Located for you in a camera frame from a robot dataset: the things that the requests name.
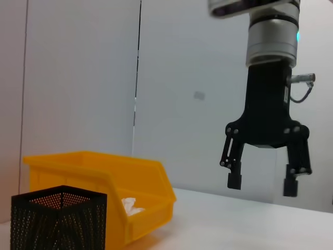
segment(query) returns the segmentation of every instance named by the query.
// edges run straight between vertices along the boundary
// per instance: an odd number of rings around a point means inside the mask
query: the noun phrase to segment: bin lip
[[[82,176],[91,176],[91,177],[96,177],[96,178],[100,178],[102,180],[105,180],[108,185],[112,185],[110,187],[110,190],[113,190],[113,194],[116,196],[117,202],[119,203],[118,207],[121,207],[121,209],[119,209],[120,214],[121,214],[121,218],[124,222],[128,222],[128,216],[125,212],[125,209],[122,205],[121,199],[119,197],[119,194],[116,191],[116,187],[114,187],[113,185],[113,179],[112,176],[110,176],[106,171],[100,170],[100,169],[89,169],[89,168],[84,168],[84,172],[85,174],[83,174],[82,172],[77,172],[77,165],[71,165],[71,164],[64,164],[64,163],[54,163],[51,159],[48,159],[48,156],[55,156],[57,154],[54,155],[43,155],[43,156],[28,156],[28,157],[24,157],[23,158],[23,163],[24,164],[28,164],[28,165],[34,165],[36,167],[40,167],[40,168],[44,168],[44,169],[51,169],[51,170],[56,170],[56,171],[64,171],[64,172],[70,172],[70,173],[75,173],[75,174],[79,174]]]

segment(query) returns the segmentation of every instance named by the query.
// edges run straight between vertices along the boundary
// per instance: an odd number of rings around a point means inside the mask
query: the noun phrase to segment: metal cylinder
[[[250,14],[248,67],[280,59],[296,66],[299,13],[298,0]]]

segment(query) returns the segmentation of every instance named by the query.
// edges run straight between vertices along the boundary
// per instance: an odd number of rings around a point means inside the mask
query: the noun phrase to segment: robotic arm
[[[300,175],[311,174],[309,129],[292,120],[290,101],[303,102],[313,87],[314,74],[292,76],[296,66],[300,0],[209,0],[213,17],[250,14],[246,66],[248,81],[242,116],[226,126],[220,165],[230,169],[228,188],[241,188],[244,144],[287,147],[289,164],[284,196],[296,197]],[[299,101],[290,97],[293,83],[305,82],[309,91]]]

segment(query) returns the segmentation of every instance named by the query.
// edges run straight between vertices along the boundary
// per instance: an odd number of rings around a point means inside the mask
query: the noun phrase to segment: perforated metal basket
[[[107,195],[59,186],[11,199],[11,250],[104,250]]]

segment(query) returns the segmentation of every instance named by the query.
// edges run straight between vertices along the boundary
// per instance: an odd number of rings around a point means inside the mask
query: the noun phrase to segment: yellow plastic bin
[[[108,195],[106,250],[125,245],[166,224],[176,197],[160,162],[93,152],[31,156],[30,191],[69,185]],[[122,198],[145,210],[127,216]]]

